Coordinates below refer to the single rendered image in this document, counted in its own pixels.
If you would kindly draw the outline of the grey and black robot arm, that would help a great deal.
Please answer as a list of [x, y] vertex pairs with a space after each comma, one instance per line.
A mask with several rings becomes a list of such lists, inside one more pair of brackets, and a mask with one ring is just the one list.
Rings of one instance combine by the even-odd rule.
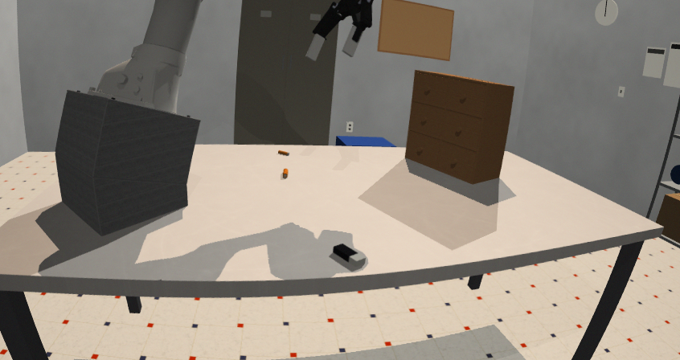
[[201, 1], [155, 0], [143, 44], [133, 48], [132, 59], [106, 70], [97, 90], [90, 87], [88, 94], [176, 113]]

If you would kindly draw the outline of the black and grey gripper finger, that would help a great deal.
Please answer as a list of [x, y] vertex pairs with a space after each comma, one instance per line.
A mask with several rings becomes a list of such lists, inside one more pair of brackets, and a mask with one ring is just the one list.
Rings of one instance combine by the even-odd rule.
[[312, 61], [316, 61], [317, 56], [322, 48], [322, 44], [326, 40], [326, 36], [341, 20], [345, 19], [344, 16], [338, 13], [338, 10], [344, 5], [344, 3], [345, 1], [341, 0], [338, 4], [336, 2], [331, 4], [330, 8], [313, 30], [315, 36], [313, 37], [313, 41], [310, 44], [309, 50], [307, 51], [305, 57], [311, 59]]
[[353, 26], [351, 27], [342, 52], [350, 57], [354, 56], [363, 31], [366, 27], [370, 28], [372, 26], [373, 1], [374, 0], [360, 0], [358, 4], [361, 4], [361, 7], [357, 9], [353, 6], [352, 0], [346, 0], [346, 4], [348, 5], [348, 9], [350, 10], [353, 19]]

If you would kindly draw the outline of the brown wooden drawer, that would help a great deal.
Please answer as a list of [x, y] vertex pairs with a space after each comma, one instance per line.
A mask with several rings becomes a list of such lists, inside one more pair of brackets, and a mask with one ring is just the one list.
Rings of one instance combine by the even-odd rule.
[[442, 141], [438, 169], [471, 182], [476, 155], [476, 151]]
[[442, 138], [472, 149], [477, 149], [481, 120], [481, 118], [479, 119], [468, 114], [447, 110]]
[[[449, 81], [447, 107], [482, 117], [486, 84], [466, 80]], [[463, 94], [462, 94], [463, 93]], [[461, 98], [460, 98], [461, 96]]]
[[444, 109], [429, 105], [430, 104], [423, 104], [420, 102], [414, 103], [412, 106], [410, 129], [440, 137], [443, 125]]
[[418, 73], [413, 100], [445, 106], [448, 77]]
[[408, 139], [407, 157], [436, 168], [440, 139], [411, 131]]

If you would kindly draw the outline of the dark brown chest of drawers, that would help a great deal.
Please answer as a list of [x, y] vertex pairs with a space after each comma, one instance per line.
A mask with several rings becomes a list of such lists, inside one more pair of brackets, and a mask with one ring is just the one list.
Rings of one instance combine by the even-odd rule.
[[[452, 75], [445, 74], [445, 73], [433, 74], [433, 75], [438, 75], [438, 76], [449, 75], [449, 76], [446, 76], [446, 77], [448, 77], [448, 85], [447, 85], [445, 106], [439, 106], [439, 105], [436, 105], [436, 104], [430, 104], [430, 103], [423, 102], [423, 101], [420, 101], [420, 100], [413, 100], [417, 73], [433, 74], [435, 72], [426, 72], [426, 71], [415, 70], [414, 84], [413, 84], [413, 91], [412, 91], [412, 105], [411, 105], [411, 112], [410, 112], [410, 119], [409, 119], [409, 126], [408, 126], [408, 139], [409, 139], [409, 133], [411, 131], [415, 131], [415, 132], [418, 132], [418, 133], [428, 135], [430, 137], [440, 139], [440, 147], [439, 147], [439, 153], [438, 153], [436, 168], [407, 157], [408, 139], [407, 139], [405, 157], [407, 159], [414, 161], [414, 162], [418, 162], [422, 165], [433, 168], [434, 170], [438, 170], [442, 173], [453, 176], [454, 178], [458, 178], [462, 181], [468, 182], [472, 185], [479, 183], [479, 182], [485, 182], [485, 181], [489, 181], [489, 180], [492, 180], [492, 179], [495, 179], [495, 178], [499, 178], [500, 173], [501, 173], [501, 168], [502, 168], [502, 160], [503, 160], [505, 147], [506, 147], [506, 139], [507, 139], [507, 134], [508, 134], [509, 123], [510, 123], [510, 114], [511, 114], [511, 109], [512, 109], [513, 97], [514, 97], [514, 86], [509, 86], [509, 85], [505, 85], [505, 84], [498, 85], [497, 83], [494, 83], [494, 82], [490, 82], [491, 84], [487, 84], [486, 82], [478, 82], [478, 81], [484, 81], [484, 80], [462, 79], [462, 78], [468, 78], [468, 77], [464, 77], [464, 76], [453, 77]], [[475, 115], [475, 114], [472, 114], [472, 113], [462, 112], [462, 111], [452, 109], [452, 108], [446, 108], [447, 107], [448, 94], [449, 94], [449, 81], [451, 79], [454, 79], [454, 78], [455, 78], [455, 80], [468, 80], [468, 81], [472, 81], [472, 82], [486, 84], [485, 103], [484, 103], [482, 117]], [[440, 137], [436, 137], [436, 136], [433, 136], [433, 135], [430, 135], [430, 134], [427, 134], [427, 133], [423, 133], [423, 132], [418, 131], [418, 130], [410, 129], [411, 119], [412, 119], [412, 106], [414, 105], [414, 102], [420, 102], [420, 103], [430, 104], [430, 105], [433, 105], [433, 106], [436, 106], [436, 107], [444, 108], [444, 118], [443, 118], [443, 125], [442, 125]], [[445, 114], [446, 114], [446, 111], [448, 109], [453, 110], [455, 112], [468, 114], [470, 116], [482, 118], [482, 120], [481, 120], [481, 130], [480, 130], [480, 136], [479, 136], [477, 149], [472, 149], [472, 148], [469, 148], [467, 146], [460, 145], [460, 144], [457, 144], [455, 142], [448, 141], [448, 140], [445, 140], [445, 139], [442, 138], [443, 132], [444, 132]], [[439, 159], [440, 159], [440, 148], [441, 148], [442, 141], [447, 141], [447, 142], [452, 143], [454, 145], [459, 145], [459, 146], [464, 147], [466, 149], [471, 149], [471, 150], [477, 152], [471, 182], [464, 180], [463, 178], [459, 178], [455, 175], [449, 174], [447, 172], [444, 172], [443, 170], [438, 169], [438, 164], [439, 164]]]

